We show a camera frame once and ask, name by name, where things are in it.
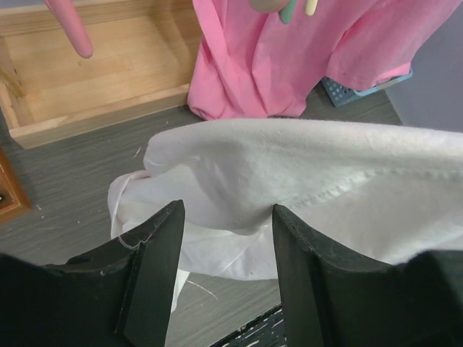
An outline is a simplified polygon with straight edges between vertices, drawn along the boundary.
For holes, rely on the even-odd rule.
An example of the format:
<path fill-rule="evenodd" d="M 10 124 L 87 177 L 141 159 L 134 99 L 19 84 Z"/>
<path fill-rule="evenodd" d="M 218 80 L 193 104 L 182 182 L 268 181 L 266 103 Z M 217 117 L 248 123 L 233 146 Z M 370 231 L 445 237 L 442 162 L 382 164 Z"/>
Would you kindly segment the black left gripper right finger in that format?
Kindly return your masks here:
<path fill-rule="evenodd" d="M 287 207 L 272 212 L 289 346 L 460 346 L 462 253 L 398 265 L 359 254 Z"/>

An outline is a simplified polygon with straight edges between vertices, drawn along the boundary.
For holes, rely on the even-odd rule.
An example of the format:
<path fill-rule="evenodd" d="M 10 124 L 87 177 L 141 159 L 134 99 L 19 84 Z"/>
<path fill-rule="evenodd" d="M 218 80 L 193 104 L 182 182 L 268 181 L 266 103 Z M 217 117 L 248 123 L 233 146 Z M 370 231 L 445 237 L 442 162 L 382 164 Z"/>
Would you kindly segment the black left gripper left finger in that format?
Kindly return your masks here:
<path fill-rule="evenodd" d="M 1 256 L 3 346 L 163 346 L 184 232 L 182 201 L 63 265 Z"/>

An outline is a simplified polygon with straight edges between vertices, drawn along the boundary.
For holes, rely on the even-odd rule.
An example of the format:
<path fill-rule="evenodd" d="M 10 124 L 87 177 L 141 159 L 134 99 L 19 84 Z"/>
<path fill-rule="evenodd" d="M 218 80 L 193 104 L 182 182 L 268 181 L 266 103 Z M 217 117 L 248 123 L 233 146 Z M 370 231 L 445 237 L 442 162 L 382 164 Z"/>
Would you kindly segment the white t shirt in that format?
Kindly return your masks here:
<path fill-rule="evenodd" d="M 462 135 L 382 124 L 225 119 L 166 130 L 144 168 L 109 187 L 111 237 L 174 200 L 185 208 L 176 293 L 190 273 L 277 276 L 271 214 L 283 205 L 315 230 L 389 264 L 462 248 Z"/>

